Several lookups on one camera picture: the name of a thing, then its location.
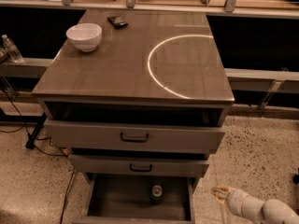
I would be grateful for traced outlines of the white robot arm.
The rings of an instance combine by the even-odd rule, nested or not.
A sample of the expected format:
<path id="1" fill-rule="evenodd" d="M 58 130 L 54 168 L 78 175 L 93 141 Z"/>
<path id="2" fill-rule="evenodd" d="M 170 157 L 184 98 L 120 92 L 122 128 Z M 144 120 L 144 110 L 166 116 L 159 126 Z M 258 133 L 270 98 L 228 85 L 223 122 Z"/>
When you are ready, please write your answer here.
<path id="1" fill-rule="evenodd" d="M 299 215 L 280 200 L 263 201 L 242 189 L 230 187 L 213 187 L 211 193 L 233 215 L 253 224 L 299 224 Z"/>

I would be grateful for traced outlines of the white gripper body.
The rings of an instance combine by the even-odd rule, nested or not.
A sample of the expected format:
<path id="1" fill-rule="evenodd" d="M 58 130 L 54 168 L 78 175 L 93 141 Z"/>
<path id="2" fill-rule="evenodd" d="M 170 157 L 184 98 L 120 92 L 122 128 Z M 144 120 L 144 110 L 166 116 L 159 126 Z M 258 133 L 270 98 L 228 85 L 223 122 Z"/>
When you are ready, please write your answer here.
<path id="1" fill-rule="evenodd" d="M 249 194 L 242 189 L 234 189 L 226 198 L 226 204 L 232 214 L 238 217 L 244 217 L 245 200 Z"/>

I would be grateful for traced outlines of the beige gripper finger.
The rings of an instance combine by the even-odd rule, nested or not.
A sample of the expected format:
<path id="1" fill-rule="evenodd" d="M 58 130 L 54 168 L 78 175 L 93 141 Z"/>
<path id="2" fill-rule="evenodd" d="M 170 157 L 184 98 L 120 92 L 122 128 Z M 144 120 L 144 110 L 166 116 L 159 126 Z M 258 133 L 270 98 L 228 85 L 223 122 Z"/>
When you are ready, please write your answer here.
<path id="1" fill-rule="evenodd" d="M 213 187 L 211 189 L 211 194 L 220 204 L 225 205 L 229 194 L 234 190 L 235 189 L 231 187 Z"/>

